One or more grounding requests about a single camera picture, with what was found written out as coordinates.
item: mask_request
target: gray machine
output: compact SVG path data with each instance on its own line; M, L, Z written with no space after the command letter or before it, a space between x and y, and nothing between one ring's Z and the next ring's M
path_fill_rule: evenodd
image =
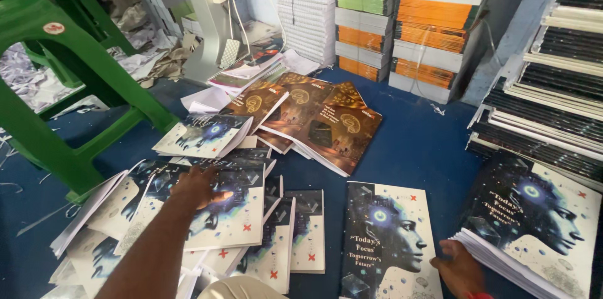
M230 22L223 3L212 0L191 0L203 30L203 41L183 65L184 78L197 85L207 86L207 79L215 75L226 40L230 39ZM233 25L234 40L241 40L239 28Z

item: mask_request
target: foot pedal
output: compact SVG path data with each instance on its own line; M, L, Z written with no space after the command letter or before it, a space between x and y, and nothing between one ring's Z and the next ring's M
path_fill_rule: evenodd
M220 59L220 69L226 69L232 66L236 61L236 56L239 54L241 42L232 39L226 39L226 46Z

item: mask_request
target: beige cloth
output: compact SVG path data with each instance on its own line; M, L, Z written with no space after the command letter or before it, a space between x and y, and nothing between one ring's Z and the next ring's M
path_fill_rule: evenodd
M197 299L287 299L261 281L241 275L216 281L206 287Z

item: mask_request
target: blue floor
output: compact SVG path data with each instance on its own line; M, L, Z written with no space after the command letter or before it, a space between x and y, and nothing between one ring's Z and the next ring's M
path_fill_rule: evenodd
M373 142L349 179L338 176L316 161L291 152L278 159L273 173L283 174L285 189L324 189L326 224L326 267L324 275L291 275L290 298L336 298L338 295L343 238L345 182L365 181L425 189L433 238L437 242L455 233L457 214L482 160L464 150L469 138L466 129L475 108L460 102L446 105L446 115L434 113L430 102L410 93L377 84L336 68L318 78L334 83L352 80L373 110L383 114L383 122ZM187 111L180 98L199 88L185 81L160 81L151 92L179 117ZM106 128L124 110L72 112L49 126L73 145L81 144ZM109 177L129 169L143 158L158 158L151 147L162 135L148 123L140 123L95 161ZM68 189L52 175L38 171L22 156L10 157L0 169L0 293L3 298L38 299L52 289L48 279L58 265L49 248L54 238L69 224L64 210L16 237L23 227L66 204ZM522 289L484 269L488 290L495 298L530 297ZM443 284L444 297L453 298Z

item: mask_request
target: red wristband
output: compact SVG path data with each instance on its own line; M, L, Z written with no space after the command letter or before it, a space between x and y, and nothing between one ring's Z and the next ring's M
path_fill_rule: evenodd
M494 299L491 295L487 293L465 293L467 299Z

